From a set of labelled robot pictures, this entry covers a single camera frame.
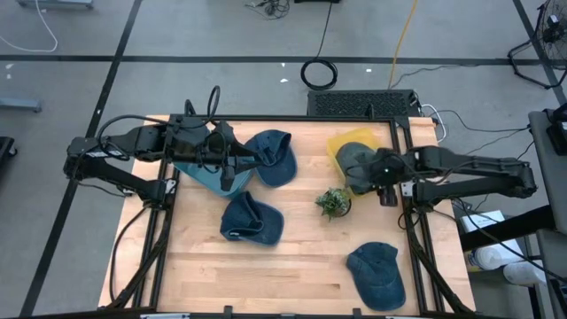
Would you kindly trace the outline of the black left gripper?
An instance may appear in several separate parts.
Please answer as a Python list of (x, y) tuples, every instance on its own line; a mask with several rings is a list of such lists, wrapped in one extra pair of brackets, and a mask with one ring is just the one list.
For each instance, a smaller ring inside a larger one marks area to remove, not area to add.
[(230, 157), (237, 161), (239, 174), (262, 165), (259, 154), (235, 139), (233, 128), (226, 121), (216, 121), (213, 131), (201, 144), (201, 167), (210, 174), (221, 172), (223, 191), (231, 189), (237, 174), (236, 167), (229, 164)]

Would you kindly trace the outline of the blue denim cap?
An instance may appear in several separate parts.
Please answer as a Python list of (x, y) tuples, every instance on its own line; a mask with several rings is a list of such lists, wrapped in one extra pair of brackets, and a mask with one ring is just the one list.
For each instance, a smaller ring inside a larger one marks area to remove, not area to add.
[(365, 243), (348, 254), (346, 267), (368, 308), (386, 312), (405, 304), (406, 293), (397, 255), (397, 248), (382, 242)]
[(298, 172), (298, 164), (291, 148), (291, 133), (277, 129), (264, 130), (245, 143), (256, 152), (262, 165), (256, 167), (260, 180), (269, 187), (289, 183)]
[(234, 197), (222, 217), (220, 233), (228, 241), (277, 245), (283, 235), (284, 216), (274, 207), (259, 202), (249, 191)]

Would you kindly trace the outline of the green cloth cap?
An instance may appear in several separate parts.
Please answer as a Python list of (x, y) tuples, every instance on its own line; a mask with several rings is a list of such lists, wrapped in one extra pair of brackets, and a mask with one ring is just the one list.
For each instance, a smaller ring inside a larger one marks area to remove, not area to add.
[(375, 150), (358, 142), (346, 143), (338, 150), (336, 160), (345, 176), (347, 191), (354, 195), (364, 195), (377, 189), (368, 173), (375, 154)]

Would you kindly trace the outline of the teal plastic bin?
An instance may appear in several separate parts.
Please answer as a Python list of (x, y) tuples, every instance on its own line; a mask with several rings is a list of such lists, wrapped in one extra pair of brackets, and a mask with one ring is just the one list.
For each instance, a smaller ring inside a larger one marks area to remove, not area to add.
[(221, 188), (221, 169), (214, 165), (199, 167), (198, 163), (174, 161), (174, 167), (197, 181), (208, 190), (224, 198), (234, 198), (241, 193), (252, 179), (252, 170), (244, 171), (235, 176), (229, 191)]

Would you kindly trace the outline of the yellow plastic bin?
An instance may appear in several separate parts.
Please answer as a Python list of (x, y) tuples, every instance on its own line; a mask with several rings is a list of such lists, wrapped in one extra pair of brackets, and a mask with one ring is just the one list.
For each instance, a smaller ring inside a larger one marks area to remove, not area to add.
[[(358, 142), (361, 144), (366, 144), (369, 148), (375, 150), (382, 146), (379, 139), (375, 136), (370, 128), (358, 128), (354, 130), (350, 130), (344, 134), (340, 134), (334, 136), (327, 140), (327, 153), (328, 157), (330, 158), (331, 163), (333, 164), (334, 168), (338, 172), (340, 179), (342, 180), (342, 184), (345, 188), (345, 176), (343, 175), (339, 164), (336, 160), (336, 155), (338, 150), (346, 143), (349, 142)], [(364, 195), (354, 195), (352, 192), (347, 191), (351, 198), (358, 198)]]

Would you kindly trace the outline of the potted succulent plant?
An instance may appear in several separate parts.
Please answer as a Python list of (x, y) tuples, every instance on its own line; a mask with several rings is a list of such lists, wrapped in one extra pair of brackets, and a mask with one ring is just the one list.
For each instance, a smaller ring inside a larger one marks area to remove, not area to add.
[(329, 188), (315, 200), (315, 204), (322, 209), (322, 215), (326, 215), (329, 221), (344, 217), (352, 207), (352, 201), (346, 190), (338, 188)]

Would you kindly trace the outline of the black perforated computer case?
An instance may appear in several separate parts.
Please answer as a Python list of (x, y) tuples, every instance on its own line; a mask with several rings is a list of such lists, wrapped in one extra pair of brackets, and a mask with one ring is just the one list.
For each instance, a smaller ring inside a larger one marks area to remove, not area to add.
[(411, 89), (309, 91), (310, 116), (395, 117), (420, 115), (421, 104)]

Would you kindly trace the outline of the white paper box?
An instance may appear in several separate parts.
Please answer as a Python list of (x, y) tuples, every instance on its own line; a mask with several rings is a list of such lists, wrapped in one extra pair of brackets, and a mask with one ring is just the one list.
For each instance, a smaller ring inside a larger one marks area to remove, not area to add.
[(484, 228), (498, 222), (505, 221), (506, 218), (500, 210), (464, 215), (460, 218), (460, 223), (465, 233), (472, 232), (478, 228)]

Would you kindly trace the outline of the black stand beam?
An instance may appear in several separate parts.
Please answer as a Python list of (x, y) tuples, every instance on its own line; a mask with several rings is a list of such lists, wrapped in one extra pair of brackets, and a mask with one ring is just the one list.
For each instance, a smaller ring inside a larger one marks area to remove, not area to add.
[(480, 247), (504, 243), (510, 239), (531, 235), (538, 230), (556, 230), (550, 205), (533, 209), (527, 213), (485, 227), (476, 224), (476, 229), (460, 235), (464, 252)]

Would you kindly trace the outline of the white paper roll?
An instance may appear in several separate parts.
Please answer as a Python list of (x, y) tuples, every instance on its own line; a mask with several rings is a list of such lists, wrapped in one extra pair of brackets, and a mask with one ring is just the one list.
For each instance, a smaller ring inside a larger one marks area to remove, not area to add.
[(469, 272), (495, 270), (510, 263), (522, 261), (523, 254), (517, 242), (509, 240), (506, 241), (506, 244), (510, 244), (513, 253), (499, 244), (465, 252), (463, 255), (467, 270)]

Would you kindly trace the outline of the grey side table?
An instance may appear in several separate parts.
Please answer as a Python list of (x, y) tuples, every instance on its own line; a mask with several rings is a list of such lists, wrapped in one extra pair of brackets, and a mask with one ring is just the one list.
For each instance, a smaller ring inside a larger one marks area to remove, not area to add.
[(558, 155), (547, 134), (550, 126), (544, 112), (528, 115), (555, 228), (567, 235), (567, 155)]

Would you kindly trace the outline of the black device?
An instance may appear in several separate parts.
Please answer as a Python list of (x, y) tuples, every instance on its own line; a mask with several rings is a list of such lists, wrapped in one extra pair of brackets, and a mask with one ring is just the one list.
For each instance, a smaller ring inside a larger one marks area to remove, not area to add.
[(546, 110), (550, 126), (546, 129), (555, 152), (567, 156), (567, 102), (555, 110)]

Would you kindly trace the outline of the black floor fan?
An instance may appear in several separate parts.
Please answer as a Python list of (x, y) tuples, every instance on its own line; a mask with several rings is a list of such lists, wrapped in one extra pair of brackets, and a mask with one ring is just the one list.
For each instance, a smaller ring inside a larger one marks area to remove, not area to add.
[[(567, 78), (567, 0), (545, 0), (537, 10), (536, 26), (528, 40), (510, 49), (507, 58), (515, 75), (543, 89), (554, 89)], [(543, 64), (563, 71), (557, 84), (540, 82), (520, 72), (515, 56), (528, 47), (540, 48)]]

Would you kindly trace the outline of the grey metal stand foot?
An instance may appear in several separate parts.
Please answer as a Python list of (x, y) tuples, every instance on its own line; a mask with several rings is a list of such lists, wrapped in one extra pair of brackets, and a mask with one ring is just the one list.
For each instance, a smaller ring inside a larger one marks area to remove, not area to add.
[(13, 109), (40, 113), (42, 111), (42, 106), (39, 100), (0, 97), (0, 109)]
[(21, 7), (37, 5), (40, 8), (52, 6), (76, 6), (84, 7), (88, 10), (94, 8), (93, 0), (14, 0)]

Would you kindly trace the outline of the black aluminium rig frame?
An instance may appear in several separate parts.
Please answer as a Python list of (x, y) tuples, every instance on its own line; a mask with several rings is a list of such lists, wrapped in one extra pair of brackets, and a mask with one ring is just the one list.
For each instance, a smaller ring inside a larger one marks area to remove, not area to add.
[(283, 214), (280, 242), (265, 246), (226, 240), (220, 226), (228, 200), (179, 174), (171, 212), (143, 213), (138, 198), (125, 201), (118, 228), (122, 240), (100, 293), (101, 305), (108, 305), (126, 286), (168, 222), (167, 247), (135, 292), (131, 307), (190, 315), (368, 315), (346, 257), (362, 244), (379, 241), (399, 251), (407, 295), (400, 315), (449, 309), (439, 287), (410, 252), (400, 206), (383, 207), (371, 193), (356, 198), (347, 216), (330, 220), (315, 204), (320, 194), (342, 184), (327, 154), (329, 138), (365, 128), (372, 134), (372, 146), (404, 150), (435, 143), (431, 120), (233, 115), (229, 123), (241, 141), (270, 128), (292, 135), (296, 177), (279, 188), (253, 177), (247, 186), (253, 198)]

